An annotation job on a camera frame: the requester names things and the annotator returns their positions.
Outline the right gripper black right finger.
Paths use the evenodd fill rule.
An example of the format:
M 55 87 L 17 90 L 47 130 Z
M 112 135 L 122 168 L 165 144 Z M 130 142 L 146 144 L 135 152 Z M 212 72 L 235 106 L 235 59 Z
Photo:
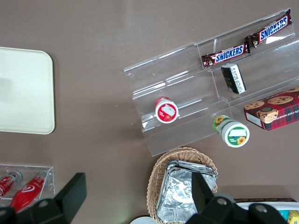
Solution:
M 201 173 L 192 173 L 192 198 L 197 213 L 188 224 L 285 224 L 287 221 L 272 206 L 253 203 L 247 210 L 226 195 L 215 195 Z

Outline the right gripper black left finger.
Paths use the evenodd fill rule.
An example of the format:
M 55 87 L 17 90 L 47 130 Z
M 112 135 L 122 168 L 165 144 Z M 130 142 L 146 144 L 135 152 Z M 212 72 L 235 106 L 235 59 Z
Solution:
M 54 198 L 36 202 L 16 213 L 12 207 L 0 209 L 2 224 L 69 224 L 87 196 L 86 175 L 76 173 Z

